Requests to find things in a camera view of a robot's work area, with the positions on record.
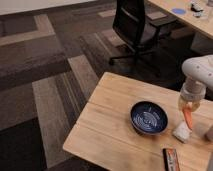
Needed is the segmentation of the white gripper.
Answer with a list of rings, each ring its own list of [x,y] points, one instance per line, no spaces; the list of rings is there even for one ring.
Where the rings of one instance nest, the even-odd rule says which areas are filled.
[[[203,83],[187,77],[180,90],[178,109],[182,111],[186,103],[193,102],[191,111],[195,112],[200,107],[200,102],[206,94],[206,86]]]

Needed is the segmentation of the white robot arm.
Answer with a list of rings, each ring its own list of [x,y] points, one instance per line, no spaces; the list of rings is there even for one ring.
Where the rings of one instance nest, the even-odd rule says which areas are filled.
[[[205,98],[206,89],[213,91],[213,54],[186,59],[182,72],[186,79],[180,90],[178,107],[182,110],[191,103],[196,110]]]

